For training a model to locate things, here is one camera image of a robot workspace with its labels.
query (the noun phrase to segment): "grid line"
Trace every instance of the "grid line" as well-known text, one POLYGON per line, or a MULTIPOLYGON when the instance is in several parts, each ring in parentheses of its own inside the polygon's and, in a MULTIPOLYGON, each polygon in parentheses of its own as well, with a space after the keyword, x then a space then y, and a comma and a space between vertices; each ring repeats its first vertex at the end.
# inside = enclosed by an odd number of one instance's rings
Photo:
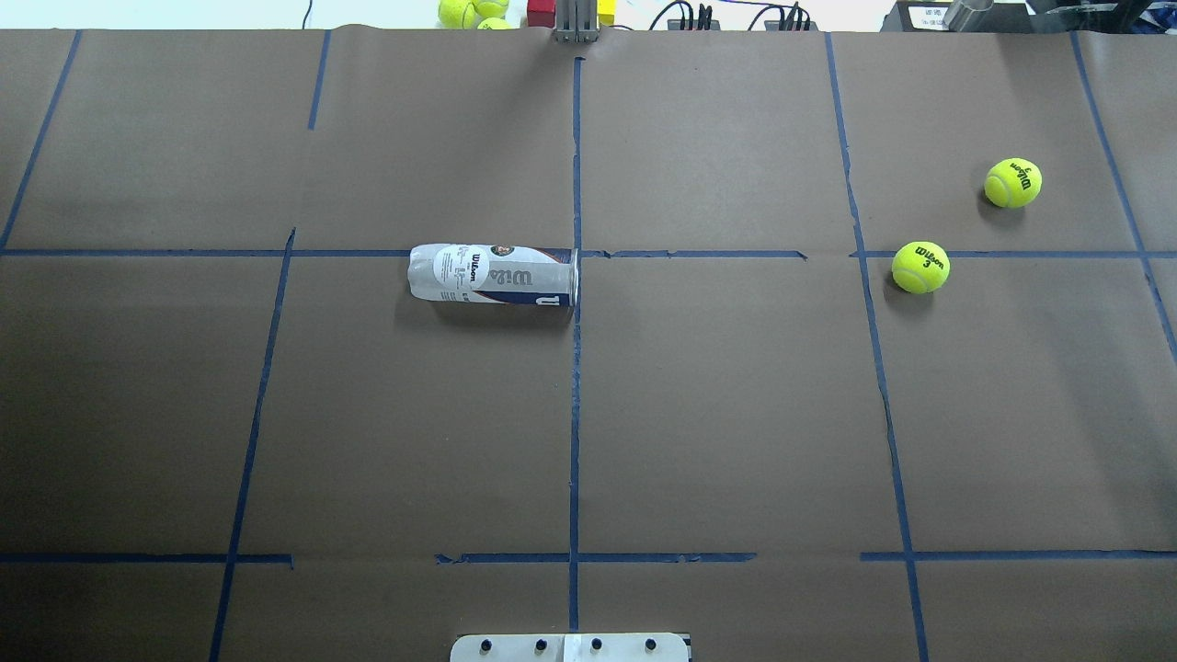
POLYGON ((322 79, 327 73, 327 52, 331 49, 331 31, 322 32, 322 49, 319 51, 319 74, 314 79, 314 95, 311 97, 311 115, 306 120, 307 131, 314 131, 319 121, 319 97, 322 94, 322 79))
POLYGON ((1149 291, 1152 293, 1152 304, 1157 309, 1157 317, 1161 318, 1161 327, 1169 343, 1169 355, 1177 364, 1177 338, 1173 338, 1172 323, 1165 311, 1165 304, 1161 299, 1161 290, 1157 289, 1157 279, 1152 273, 1152 264, 1145 256, 1144 239, 1141 238, 1141 227, 1136 223, 1136 214, 1132 212, 1132 204, 1128 200, 1128 192, 1124 190, 1124 180, 1119 176, 1119 166, 1116 165, 1116 155, 1112 154, 1111 144, 1108 143, 1108 132, 1104 131, 1103 118, 1099 114, 1099 106, 1096 104, 1095 94, 1091 92, 1091 81, 1088 79, 1088 66, 1083 61, 1083 48, 1079 45, 1079 35, 1071 32, 1071 49, 1075 52, 1075 65, 1079 69, 1079 80, 1083 82, 1083 93, 1088 98, 1088 107, 1091 110, 1091 120, 1096 125, 1096 134, 1099 145, 1103 147, 1104 158, 1108 160, 1108 170, 1111 171, 1112 181, 1116 184, 1116 194, 1119 196, 1121 207, 1124 210, 1124 218, 1128 219, 1128 227, 1132 232, 1132 241, 1136 244, 1137 257, 1141 259, 1141 269, 1144 270, 1144 278, 1149 282, 1149 291))
POLYGON ((833 113, 838 125, 838 143, 842 147, 842 167, 846 179, 846 200, 850 214, 855 219, 855 244, 858 247, 858 271, 863 282, 863 300, 866 305, 866 325, 871 336, 871 350, 875 355, 875 377, 878 382, 879 396, 883 399, 883 413, 886 417, 886 441, 891 451, 891 485, 895 491, 896 512, 899 517, 899 537, 903 539, 903 562, 907 570, 907 594, 911 601, 911 617, 916 627, 916 646, 920 662, 927 662, 927 636, 924 630, 924 608, 919 597, 919 578, 916 572, 916 560, 912 554, 911 525, 907 521, 907 502, 903 489, 903 471, 899 468, 899 446, 895 438, 895 421, 891 417, 891 397, 887 392, 886 371, 883 365, 883 346, 879 342, 878 320, 875 316, 875 299, 871 296, 870 271, 866 263, 866 246, 863 238, 863 224, 855 199, 855 187, 850 181, 850 145, 846 140, 846 123, 842 108, 842 92, 838 88, 838 65, 833 53, 833 38, 825 33, 825 53, 830 66, 830 90, 833 94, 833 113))
MULTIPOLYGON (((580 206, 580 71, 584 58, 572 60, 572 254, 580 273, 583 220, 580 206)), ((577 278, 572 311, 572 409, 568 458, 568 631, 580 631, 580 309, 583 278, 577 278)))
MULTIPOLYGON (((407 258, 412 249, 295 249, 292 258, 407 258)), ((1177 259, 1177 251, 945 251, 953 259, 1177 259)), ((890 259, 896 251, 855 251, 847 257, 890 259)), ((4 249, 9 258, 281 258, 281 249, 4 249)), ((581 250, 581 259, 800 259, 792 250, 581 250)))
MULTIPOLYGON (((568 563, 572 556, 552 554, 463 554, 457 558, 444 554, 434 555, 438 565, 503 564, 503 563, 568 563)), ((579 552, 579 563, 746 563, 756 558, 753 552, 579 552)))
MULTIPOLYGON (((900 551, 865 551, 859 560, 865 563, 904 561, 900 551)), ((913 551, 920 563, 943 561, 1177 561, 1177 551, 1148 549, 995 549, 972 551, 913 551)))
MULTIPOLYGON (((0 563, 225 563, 224 554, 108 554, 108 552, 26 552, 0 554, 0 563)), ((238 563, 281 564, 294 568, 294 557, 290 554, 241 554, 238 563)))
POLYGON ((36 167, 36 157, 41 154, 41 145, 45 144, 45 135, 49 132, 49 123, 53 121, 53 114, 58 110, 58 101, 61 99, 61 91, 65 90, 66 79, 69 78, 69 69, 73 67, 79 44, 81 44, 81 31, 75 29, 73 41, 69 44, 69 52, 66 54, 66 61, 61 65, 58 85, 53 88, 53 97, 49 98, 48 107, 45 108, 45 119, 41 120, 41 128, 36 132, 36 139, 33 140, 33 151, 28 154, 25 174, 21 176, 20 185, 16 186, 16 194, 12 199, 12 208, 8 210, 8 220, 5 223, 4 232, 0 233, 0 251, 8 245, 8 237, 12 236, 12 229, 16 225, 16 216, 20 214, 20 205, 25 200, 25 191, 28 190, 28 181, 33 178, 33 168, 36 167))
POLYGON ((278 342, 278 325, 282 318, 282 303, 286 298, 286 280, 291 270, 291 251, 294 247, 294 234, 291 230, 286 239, 286 254, 282 257, 282 269, 278 274, 278 292, 274 294, 274 311, 270 318, 270 335, 266 338, 266 356, 261 363, 261 378, 258 380, 258 397, 253 404, 253 421, 250 425, 250 443, 245 449, 245 465, 241 469, 241 488, 237 495, 237 511, 233 516, 233 532, 230 535, 228 554, 225 558, 225 575, 221 580, 220 602, 217 605, 217 622, 213 627, 213 642, 208 651, 210 662, 220 657, 221 638, 225 635, 225 618, 228 615, 230 595, 233 590, 233 571, 237 565, 238 549, 241 544, 241 527, 245 523, 245 507, 250 497, 250 478, 253 475, 253 461, 258 451, 258 437, 261 433, 261 409, 266 400, 266 388, 270 385, 270 371, 274 360, 274 345, 278 342))

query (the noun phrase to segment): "white plastic bracket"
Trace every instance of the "white plastic bracket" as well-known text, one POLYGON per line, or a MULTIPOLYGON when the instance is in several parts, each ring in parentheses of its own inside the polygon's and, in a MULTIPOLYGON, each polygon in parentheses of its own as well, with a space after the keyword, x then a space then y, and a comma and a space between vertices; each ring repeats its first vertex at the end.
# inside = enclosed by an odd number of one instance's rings
POLYGON ((597 41, 597 0, 556 0, 557 41, 587 44, 597 41))
POLYGON ((690 641, 672 633, 466 635, 450 662, 691 662, 690 641))

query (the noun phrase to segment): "can label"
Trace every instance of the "can label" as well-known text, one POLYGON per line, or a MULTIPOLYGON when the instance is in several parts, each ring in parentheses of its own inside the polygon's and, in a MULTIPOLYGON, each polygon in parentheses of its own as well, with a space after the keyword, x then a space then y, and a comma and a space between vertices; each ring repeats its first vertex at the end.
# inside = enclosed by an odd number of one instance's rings
POLYGON ((577 278, 568 249, 426 244, 408 259, 413 296, 434 302, 571 306, 577 278))

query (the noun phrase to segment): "wilson logo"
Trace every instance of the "wilson logo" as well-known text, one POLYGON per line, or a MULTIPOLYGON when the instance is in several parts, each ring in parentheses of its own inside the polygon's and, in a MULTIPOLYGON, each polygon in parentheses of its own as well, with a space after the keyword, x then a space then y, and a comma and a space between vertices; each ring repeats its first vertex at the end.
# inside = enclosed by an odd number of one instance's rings
POLYGON ((944 269, 944 262, 936 257, 935 251, 929 251, 923 246, 916 246, 916 254, 924 258, 924 267, 932 266, 933 264, 940 269, 944 269))
POLYGON ((507 269, 492 269, 486 277, 499 285, 531 285, 530 271, 511 271, 507 269))
POLYGON ((1029 191, 1030 190, 1030 176, 1028 173, 1031 172, 1033 168, 1032 167, 1022 167, 1018 164, 1010 164, 1010 167, 1013 168, 1013 172, 1018 173, 1018 180, 1022 181, 1022 190, 1023 191, 1029 191))

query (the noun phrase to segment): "yellow block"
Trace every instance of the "yellow block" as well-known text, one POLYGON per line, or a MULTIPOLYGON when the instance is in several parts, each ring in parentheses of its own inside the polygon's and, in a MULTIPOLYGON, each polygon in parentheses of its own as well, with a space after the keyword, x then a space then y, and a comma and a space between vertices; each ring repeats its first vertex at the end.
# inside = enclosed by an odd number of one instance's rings
POLYGON ((617 19, 617 0, 597 0, 597 18, 600 25, 613 25, 617 19))

